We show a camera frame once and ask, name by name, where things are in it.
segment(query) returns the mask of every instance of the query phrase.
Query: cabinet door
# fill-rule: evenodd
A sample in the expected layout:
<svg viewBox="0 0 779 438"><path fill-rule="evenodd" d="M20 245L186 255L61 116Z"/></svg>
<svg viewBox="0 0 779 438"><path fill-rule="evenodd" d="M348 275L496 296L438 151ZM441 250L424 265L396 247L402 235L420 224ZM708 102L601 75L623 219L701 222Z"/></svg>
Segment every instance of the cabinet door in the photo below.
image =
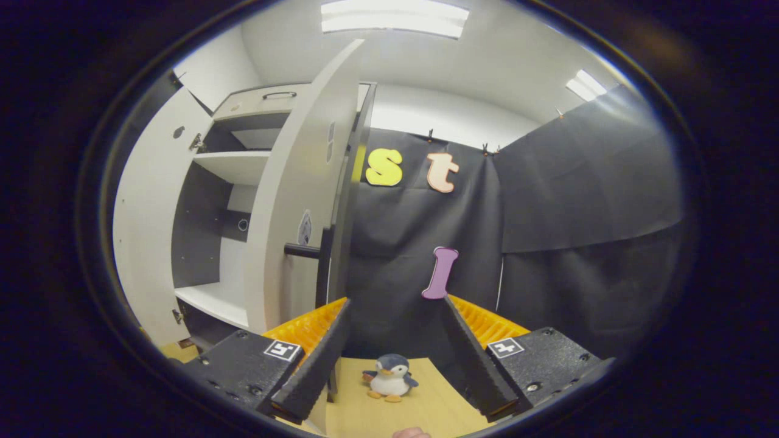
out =
<svg viewBox="0 0 779 438"><path fill-rule="evenodd" d="M329 227L358 99L355 40L314 79L290 113L268 159L252 209L244 286L249 329L263 333L314 309L317 261L284 255L298 244L304 215L308 244Z"/></svg>
<svg viewBox="0 0 779 438"><path fill-rule="evenodd" d="M141 327L155 345L189 337L173 288L171 236L184 177L211 117L181 88L143 130L127 160L114 208L119 280Z"/></svg>

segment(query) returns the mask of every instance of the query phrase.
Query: white shelf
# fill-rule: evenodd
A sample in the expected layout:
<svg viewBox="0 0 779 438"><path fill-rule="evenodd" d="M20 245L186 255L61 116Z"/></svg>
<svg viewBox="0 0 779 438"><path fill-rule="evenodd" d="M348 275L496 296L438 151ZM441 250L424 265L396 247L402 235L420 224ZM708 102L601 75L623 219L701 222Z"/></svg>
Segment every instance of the white shelf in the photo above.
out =
<svg viewBox="0 0 779 438"><path fill-rule="evenodd" d="M224 287L221 283L176 289L176 296L195 309L238 328L248 329L243 293L243 289Z"/></svg>
<svg viewBox="0 0 779 438"><path fill-rule="evenodd" d="M269 150L197 154L194 161L231 184L258 185Z"/></svg>

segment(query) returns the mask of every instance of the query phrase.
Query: penguin plush toy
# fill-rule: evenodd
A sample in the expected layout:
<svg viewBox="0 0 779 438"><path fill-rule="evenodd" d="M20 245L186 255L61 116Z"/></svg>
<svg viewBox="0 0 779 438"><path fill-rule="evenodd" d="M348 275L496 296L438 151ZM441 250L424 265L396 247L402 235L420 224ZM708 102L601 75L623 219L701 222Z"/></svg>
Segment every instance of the penguin plush toy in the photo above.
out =
<svg viewBox="0 0 779 438"><path fill-rule="evenodd" d="M362 379L371 383L368 396L373 398L386 396L384 401L395 403L402 401L400 396L408 390L419 386L408 372L408 359L396 354L380 357L376 361L376 371L363 371Z"/></svg>

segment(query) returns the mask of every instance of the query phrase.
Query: ceiling light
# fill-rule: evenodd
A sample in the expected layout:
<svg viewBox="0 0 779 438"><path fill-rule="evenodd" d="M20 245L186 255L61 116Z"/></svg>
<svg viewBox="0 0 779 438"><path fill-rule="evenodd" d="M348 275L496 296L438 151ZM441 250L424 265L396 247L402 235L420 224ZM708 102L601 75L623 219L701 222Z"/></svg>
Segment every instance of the ceiling light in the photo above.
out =
<svg viewBox="0 0 779 438"><path fill-rule="evenodd" d="M566 88L588 102L606 94L606 89L584 70L579 70L576 77L568 81Z"/></svg>
<svg viewBox="0 0 779 438"><path fill-rule="evenodd" d="M402 29L457 39L469 14L430 0L341 0L322 5L322 32Z"/></svg>

